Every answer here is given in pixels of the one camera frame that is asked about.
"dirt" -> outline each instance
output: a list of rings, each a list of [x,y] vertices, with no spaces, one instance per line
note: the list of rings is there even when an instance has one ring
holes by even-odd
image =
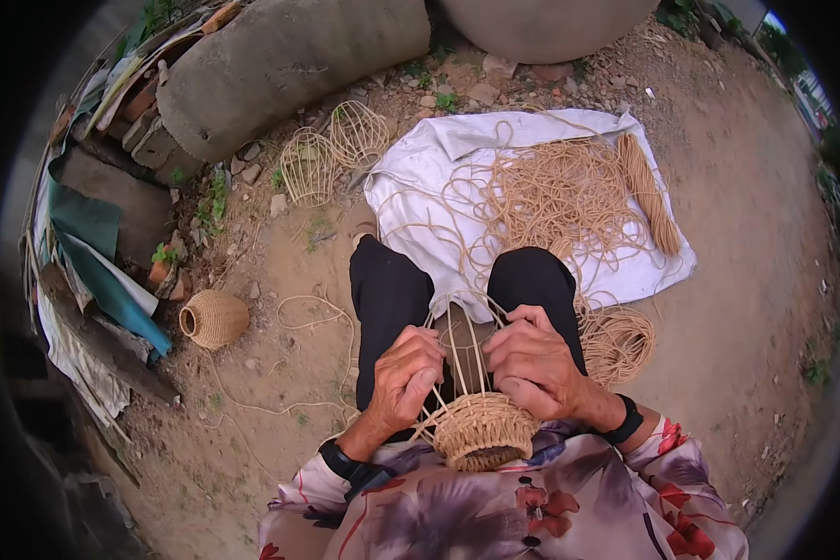
[[[456,50],[443,63],[422,61],[433,84],[454,88],[459,112],[502,108],[470,106],[467,90],[486,82],[483,53]],[[645,125],[699,263],[690,279],[633,304],[653,320],[657,350],[618,390],[701,440],[713,484],[746,525],[783,477],[819,397],[802,375],[806,342],[813,337],[811,351],[826,356],[838,319],[840,265],[812,178],[809,133],[793,102],[742,49],[708,51],[652,18],[587,61],[584,80],[575,77],[587,87],[575,96],[524,65],[512,81],[491,84],[509,103],[607,111],[627,103]],[[628,76],[639,87],[609,82]],[[417,122],[426,94],[405,91],[412,78],[400,68],[384,87],[367,79],[353,88],[367,90],[370,107],[396,121],[401,135]],[[135,395],[120,418],[133,441],[123,458],[139,488],[103,464],[163,557],[255,557],[256,523],[276,480],[293,476],[353,412],[351,356],[359,340],[345,224],[360,195],[342,192],[345,176],[332,203],[269,218],[280,147],[318,111],[306,107],[262,142],[259,180],[249,186],[235,179],[223,230],[208,248],[188,238],[194,286],[243,298],[249,330],[209,354],[183,338],[173,326],[177,308],[166,308],[176,350],[160,369],[180,389],[183,407],[160,409]],[[183,198],[177,211],[188,236],[198,196]],[[310,241],[327,233],[335,238]],[[296,402],[322,404],[279,414]]]

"red flower print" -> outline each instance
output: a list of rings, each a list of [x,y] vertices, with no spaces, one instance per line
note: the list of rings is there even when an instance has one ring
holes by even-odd
[[[517,507],[526,510],[529,533],[544,529],[559,539],[572,527],[572,521],[561,515],[579,510],[579,502],[571,494],[555,490],[548,496],[544,488],[532,485],[517,488],[516,494]]]
[[[389,482],[382,485],[381,487],[367,488],[361,493],[361,496],[367,496],[368,494],[373,494],[375,492],[383,492],[385,490],[397,488],[403,485],[405,482],[406,480],[404,480],[403,478],[392,478]]]
[[[684,503],[691,499],[690,494],[685,493],[681,488],[676,487],[671,482],[665,483],[665,486],[659,489],[659,497],[678,509],[682,509]]]
[[[667,513],[664,519],[675,528],[675,531],[665,538],[669,547],[672,548],[672,554],[676,556],[678,554],[690,554],[700,558],[709,558],[715,552],[716,545],[684,513],[678,513],[677,523],[674,521],[672,511]]]
[[[286,560],[283,556],[275,556],[272,554],[277,554],[277,551],[280,550],[274,543],[269,542],[264,548],[261,550],[261,556],[258,557],[258,560]]]
[[[682,434],[682,425],[672,424],[672,420],[665,419],[665,423],[663,424],[663,441],[659,443],[657,453],[660,455],[667,454],[686,441],[688,441],[688,436]]]

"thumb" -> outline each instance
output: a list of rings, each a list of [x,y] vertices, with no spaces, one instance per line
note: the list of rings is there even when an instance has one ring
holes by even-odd
[[[511,398],[513,404],[526,409],[539,420],[560,417],[560,405],[538,385],[519,377],[504,377],[498,389]]]
[[[395,404],[395,414],[405,420],[419,415],[426,395],[429,394],[439,376],[439,372],[432,367],[425,367],[412,375],[405,386],[405,393]]]

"woven base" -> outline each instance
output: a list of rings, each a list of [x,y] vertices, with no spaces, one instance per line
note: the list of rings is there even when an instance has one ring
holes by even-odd
[[[449,467],[485,472],[515,459],[532,456],[532,436],[538,420],[511,404],[499,392],[462,395],[439,409],[433,447],[445,456]]]
[[[249,328],[249,308],[224,292],[203,289],[190,298],[178,319],[183,334],[203,348],[216,350]]]

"white cloth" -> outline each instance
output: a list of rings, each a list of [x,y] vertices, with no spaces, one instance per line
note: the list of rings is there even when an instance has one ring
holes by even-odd
[[[647,155],[672,217],[665,183],[644,136],[644,127],[637,119],[629,113],[616,117],[571,108],[551,111],[550,114],[557,118],[524,112],[427,118],[393,144],[369,173],[364,183],[364,194],[379,219],[381,239],[393,250],[407,255],[432,277],[435,285],[434,316],[445,311],[447,301],[456,301],[473,321],[491,321],[486,306],[467,290],[485,291],[488,285],[486,271],[490,270],[493,255],[500,252],[500,247],[492,247],[492,251],[486,251],[481,246],[473,249],[471,254],[476,265],[465,254],[461,255],[459,247],[470,248],[481,243],[486,229],[485,224],[473,219],[473,207],[474,203],[482,201],[478,186],[484,184],[489,174],[466,165],[491,165],[497,148],[520,148],[587,137],[595,135],[592,131],[615,144],[620,133],[631,133]],[[453,183],[446,193],[447,205],[455,211],[448,211],[442,192],[452,174],[462,178],[470,178],[472,174],[476,183]],[[643,217],[633,197],[629,196],[628,200],[629,207]],[[418,223],[432,223],[439,227],[435,233],[426,227],[405,227]],[[626,230],[634,231],[635,225],[627,224]],[[652,296],[691,276],[697,255],[684,236],[681,236],[681,241],[681,252],[668,260],[656,249],[650,232],[647,242],[649,251],[634,254],[634,249],[619,249],[617,256],[628,258],[618,265],[607,267],[602,264],[598,267],[596,260],[588,259],[581,266],[583,282],[578,289],[591,298],[594,308]],[[573,270],[569,261],[567,265],[578,280],[578,272]],[[483,274],[477,278],[479,270]],[[612,294],[616,300],[605,293]]]

